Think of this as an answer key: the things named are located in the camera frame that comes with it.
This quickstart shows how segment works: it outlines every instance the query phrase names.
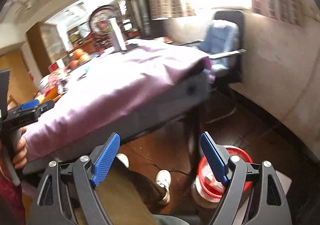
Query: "pink tablecloth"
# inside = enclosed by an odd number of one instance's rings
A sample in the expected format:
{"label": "pink tablecloth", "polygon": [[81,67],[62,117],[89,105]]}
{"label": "pink tablecloth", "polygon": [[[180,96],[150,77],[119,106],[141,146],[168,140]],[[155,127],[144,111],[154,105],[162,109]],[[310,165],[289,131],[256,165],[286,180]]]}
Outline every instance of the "pink tablecloth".
{"label": "pink tablecloth", "polygon": [[28,161],[129,114],[174,86],[199,61],[211,67],[207,54],[194,48],[153,40],[130,42],[141,48],[94,58],[81,80],[76,71],[72,74],[70,90],[27,127]]}

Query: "brown pants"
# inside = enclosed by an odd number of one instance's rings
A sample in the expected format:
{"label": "brown pants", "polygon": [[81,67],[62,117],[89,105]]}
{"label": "brown pants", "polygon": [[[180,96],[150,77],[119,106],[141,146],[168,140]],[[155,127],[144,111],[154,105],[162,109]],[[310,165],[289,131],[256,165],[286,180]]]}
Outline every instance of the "brown pants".
{"label": "brown pants", "polygon": [[[154,181],[128,170],[118,158],[96,191],[114,225],[157,225],[146,205],[159,202],[166,193]],[[80,209],[75,214],[79,225],[86,224]]]}

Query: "white shoe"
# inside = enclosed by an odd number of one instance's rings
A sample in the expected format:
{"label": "white shoe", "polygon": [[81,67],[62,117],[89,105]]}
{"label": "white shoe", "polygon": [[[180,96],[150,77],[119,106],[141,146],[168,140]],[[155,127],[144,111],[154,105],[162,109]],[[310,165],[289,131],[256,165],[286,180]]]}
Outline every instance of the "white shoe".
{"label": "white shoe", "polygon": [[129,159],[125,154],[119,153],[116,154],[116,157],[125,165],[126,168],[129,168]]}
{"label": "white shoe", "polygon": [[156,176],[156,183],[166,189],[165,196],[159,202],[161,205],[167,205],[170,202],[169,187],[171,184],[171,174],[168,170],[160,170]]}

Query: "red sleeve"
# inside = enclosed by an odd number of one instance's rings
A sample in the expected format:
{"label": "red sleeve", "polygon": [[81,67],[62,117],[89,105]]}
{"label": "red sleeve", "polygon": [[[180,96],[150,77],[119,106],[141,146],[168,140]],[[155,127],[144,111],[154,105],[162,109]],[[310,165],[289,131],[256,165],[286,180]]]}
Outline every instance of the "red sleeve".
{"label": "red sleeve", "polygon": [[21,225],[26,224],[25,209],[22,202],[22,188],[14,186],[12,181],[0,172],[0,195],[6,201],[11,213],[17,217]]}

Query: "silver screw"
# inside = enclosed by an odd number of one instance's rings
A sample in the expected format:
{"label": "silver screw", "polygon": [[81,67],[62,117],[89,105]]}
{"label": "silver screw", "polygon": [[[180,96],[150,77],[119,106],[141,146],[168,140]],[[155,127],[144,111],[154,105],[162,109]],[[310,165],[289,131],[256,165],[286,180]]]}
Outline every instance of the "silver screw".
{"label": "silver screw", "polygon": [[233,156],[231,156],[231,160],[232,160],[233,162],[239,162],[239,161],[240,161],[240,157],[237,156],[237,155],[233,155]]}
{"label": "silver screw", "polygon": [[49,163],[49,166],[52,168],[52,167],[55,167],[57,165],[57,162],[56,161],[51,161]]}
{"label": "silver screw", "polygon": [[266,168],[269,168],[271,166],[271,163],[269,161],[264,161],[263,162],[263,165],[266,167]]}
{"label": "silver screw", "polygon": [[80,161],[81,162],[87,162],[89,160],[89,157],[88,156],[82,156],[80,157]]}

